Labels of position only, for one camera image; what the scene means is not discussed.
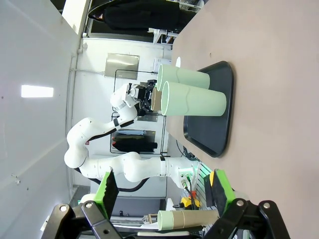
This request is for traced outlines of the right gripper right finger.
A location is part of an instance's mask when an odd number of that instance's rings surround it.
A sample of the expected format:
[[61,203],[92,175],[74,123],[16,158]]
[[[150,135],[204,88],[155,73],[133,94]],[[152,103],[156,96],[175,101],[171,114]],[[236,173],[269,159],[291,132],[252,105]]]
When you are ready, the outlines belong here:
[[239,230],[254,239],[289,239],[290,235],[277,204],[271,200],[255,205],[235,195],[224,170],[215,169],[204,178],[219,218],[203,236],[205,239],[232,239]]

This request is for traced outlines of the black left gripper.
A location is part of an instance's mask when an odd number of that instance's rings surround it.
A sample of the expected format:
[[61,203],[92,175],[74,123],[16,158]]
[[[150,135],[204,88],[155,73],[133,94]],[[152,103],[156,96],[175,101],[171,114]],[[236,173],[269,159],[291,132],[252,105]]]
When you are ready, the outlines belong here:
[[142,86],[138,85],[138,102],[139,102],[139,109],[142,111],[142,116],[145,116],[148,113],[153,113],[152,102],[151,102],[151,90],[154,89],[157,85],[157,80],[147,80],[147,85]]

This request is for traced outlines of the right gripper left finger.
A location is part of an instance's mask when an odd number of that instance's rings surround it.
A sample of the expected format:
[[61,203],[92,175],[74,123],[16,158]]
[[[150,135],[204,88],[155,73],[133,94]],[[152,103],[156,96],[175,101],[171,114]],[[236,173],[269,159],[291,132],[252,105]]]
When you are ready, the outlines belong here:
[[114,172],[107,172],[93,199],[76,207],[57,204],[47,222],[48,239],[78,239],[91,231],[97,239],[119,239],[120,234],[110,222],[119,189]]

